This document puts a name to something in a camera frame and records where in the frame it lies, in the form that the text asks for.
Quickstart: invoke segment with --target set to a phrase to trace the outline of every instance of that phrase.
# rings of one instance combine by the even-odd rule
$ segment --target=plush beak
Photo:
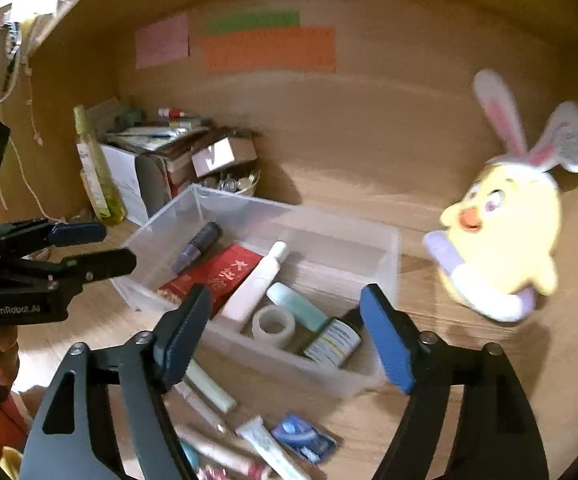
[[[477,233],[482,229],[482,220],[478,217],[478,208],[469,207],[460,211],[460,227],[467,233]]]

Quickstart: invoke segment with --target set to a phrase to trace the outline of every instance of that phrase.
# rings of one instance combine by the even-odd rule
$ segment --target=cardboard box
[[[163,168],[148,155],[136,155],[114,146],[102,145],[102,152],[127,209],[127,219],[143,226],[171,200]]]
[[[191,162],[191,152],[183,152],[174,159],[157,153],[150,153],[147,156],[158,163],[158,167],[168,182],[171,198],[178,196],[178,193],[186,189],[189,183],[195,178],[194,165]]]
[[[214,171],[256,160],[258,154],[251,139],[226,137],[194,153],[191,158],[195,174],[202,177]]]

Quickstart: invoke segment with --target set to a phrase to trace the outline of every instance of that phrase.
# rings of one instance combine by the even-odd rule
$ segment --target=small medicine bottle
[[[364,326],[360,306],[342,317],[332,317],[316,333],[300,354],[325,366],[342,367],[360,346]]]

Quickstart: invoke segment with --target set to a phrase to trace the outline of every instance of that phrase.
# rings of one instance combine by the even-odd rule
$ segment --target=yellow-green bottle
[[[78,154],[88,184],[89,199],[96,210],[96,216],[107,226],[118,225],[124,220],[126,209],[111,179],[102,148],[91,132],[85,107],[79,105],[73,108],[73,117],[78,134]]]

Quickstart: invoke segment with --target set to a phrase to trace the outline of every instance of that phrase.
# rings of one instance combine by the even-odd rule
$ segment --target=human hand
[[[18,327],[0,326],[0,385],[11,386],[18,376]]]

